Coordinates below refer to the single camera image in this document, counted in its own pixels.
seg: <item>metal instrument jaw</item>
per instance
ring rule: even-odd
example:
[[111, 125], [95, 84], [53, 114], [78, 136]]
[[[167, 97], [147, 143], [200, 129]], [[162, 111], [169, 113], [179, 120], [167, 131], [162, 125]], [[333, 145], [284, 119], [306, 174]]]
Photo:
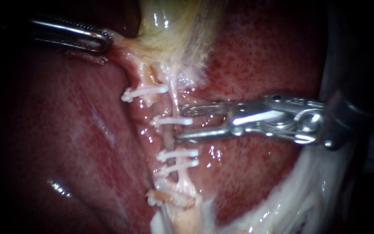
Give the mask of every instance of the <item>metal instrument jaw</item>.
[[111, 38], [103, 29], [90, 24], [43, 14], [27, 20], [35, 41], [95, 55], [106, 54], [112, 44]]
[[220, 126], [185, 130], [175, 135], [180, 143], [199, 143], [261, 133], [297, 144], [310, 144], [315, 142], [316, 134], [322, 127], [324, 104], [276, 94], [250, 102], [184, 105], [180, 112], [186, 117], [224, 115], [224, 122]]
[[111, 37], [102, 28], [39, 13], [5, 20], [1, 33], [26, 42], [42, 42], [94, 56], [106, 55], [112, 46]]

